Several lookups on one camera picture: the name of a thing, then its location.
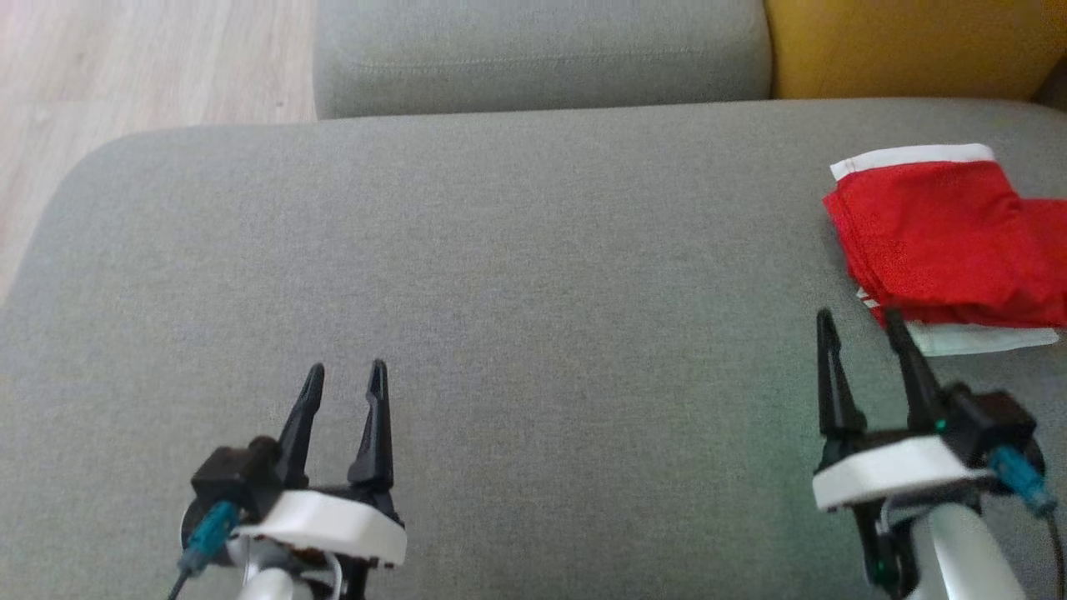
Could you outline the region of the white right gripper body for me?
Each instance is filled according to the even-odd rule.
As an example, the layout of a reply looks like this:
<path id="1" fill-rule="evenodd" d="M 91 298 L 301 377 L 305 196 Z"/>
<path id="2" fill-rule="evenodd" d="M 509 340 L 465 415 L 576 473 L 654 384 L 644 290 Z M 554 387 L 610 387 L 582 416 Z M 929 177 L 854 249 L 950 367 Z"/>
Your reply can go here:
<path id="1" fill-rule="evenodd" d="M 996 598 L 999 544 L 980 516 L 994 481 L 935 436 L 854 453 L 813 476 L 824 514 L 849 510 L 864 574 L 892 598 Z"/>

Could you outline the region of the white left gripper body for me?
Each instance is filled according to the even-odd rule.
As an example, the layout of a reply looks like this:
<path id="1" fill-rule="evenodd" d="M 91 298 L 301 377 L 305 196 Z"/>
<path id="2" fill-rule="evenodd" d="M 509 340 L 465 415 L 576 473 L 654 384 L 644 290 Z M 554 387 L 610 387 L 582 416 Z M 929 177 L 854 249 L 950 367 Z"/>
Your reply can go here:
<path id="1" fill-rule="evenodd" d="M 403 525 L 365 502 L 286 491 L 258 523 L 236 528 L 239 599 L 362 599 L 369 571 L 403 566 Z"/>

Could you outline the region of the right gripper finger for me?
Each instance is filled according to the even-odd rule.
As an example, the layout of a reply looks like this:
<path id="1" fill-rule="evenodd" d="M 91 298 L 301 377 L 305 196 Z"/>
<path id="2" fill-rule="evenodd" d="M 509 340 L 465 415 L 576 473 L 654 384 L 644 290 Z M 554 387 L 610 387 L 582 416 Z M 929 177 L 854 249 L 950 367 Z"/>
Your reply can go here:
<path id="1" fill-rule="evenodd" d="M 841 338 L 829 307 L 817 312 L 817 408 L 824 439 L 865 432 L 865 415 L 856 407 L 841 360 Z"/>
<path id="2" fill-rule="evenodd" d="M 885 333 L 899 361 L 908 406 L 907 427 L 914 433 L 940 433 L 944 429 L 946 409 L 942 388 L 929 361 L 919 349 L 898 307 L 887 307 L 883 317 Z"/>

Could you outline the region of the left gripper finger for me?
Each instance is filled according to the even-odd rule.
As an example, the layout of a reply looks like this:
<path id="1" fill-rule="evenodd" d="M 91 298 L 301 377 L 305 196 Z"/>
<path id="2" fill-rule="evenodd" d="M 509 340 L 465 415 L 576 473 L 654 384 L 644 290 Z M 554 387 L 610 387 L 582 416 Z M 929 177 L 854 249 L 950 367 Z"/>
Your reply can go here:
<path id="1" fill-rule="evenodd" d="M 286 489 L 304 489 L 309 484 L 305 468 L 308 460 L 313 421 L 323 401 L 325 368 L 312 365 L 301 392 L 278 435 L 278 478 Z"/>
<path id="2" fill-rule="evenodd" d="M 389 493 L 393 473 L 393 438 L 388 390 L 388 365 L 375 360 L 365 396 L 367 415 L 359 441 L 357 458 L 349 467 L 349 483 L 367 493 Z"/>

